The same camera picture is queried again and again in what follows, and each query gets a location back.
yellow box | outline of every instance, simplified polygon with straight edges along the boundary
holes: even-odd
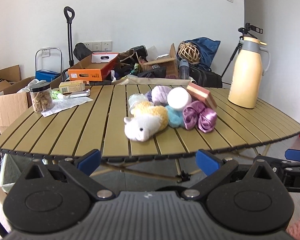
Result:
[[[89,82],[85,80],[74,80],[68,82],[61,82],[59,85],[59,91],[62,94],[78,92],[85,90],[85,84],[89,84]]]

purple satin ribbon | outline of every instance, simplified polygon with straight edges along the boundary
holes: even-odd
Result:
[[[183,110],[183,121],[187,130],[191,130],[198,124],[198,128],[204,133],[214,129],[217,121],[217,113],[207,108],[201,101],[194,101]]]

cream thermos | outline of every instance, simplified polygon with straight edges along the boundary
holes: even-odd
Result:
[[[240,40],[242,49],[234,64],[232,83],[229,93],[229,101],[245,108],[254,108],[263,76],[270,66],[270,53],[267,49],[260,47],[266,45],[257,39],[244,37]],[[269,63],[266,70],[262,69],[260,50],[269,55]]]

yellow plush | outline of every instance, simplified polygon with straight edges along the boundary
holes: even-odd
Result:
[[[155,133],[163,130],[168,125],[168,111],[164,106],[154,106],[147,98],[138,103],[130,110],[133,118],[125,117],[124,132],[133,141],[147,141]]]

blue bag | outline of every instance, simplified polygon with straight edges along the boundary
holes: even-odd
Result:
[[[217,53],[221,41],[213,41],[209,38],[201,37],[185,41],[185,43],[187,42],[193,43],[200,52],[200,63],[195,65],[195,67],[202,68],[206,71],[211,71],[211,63]]]

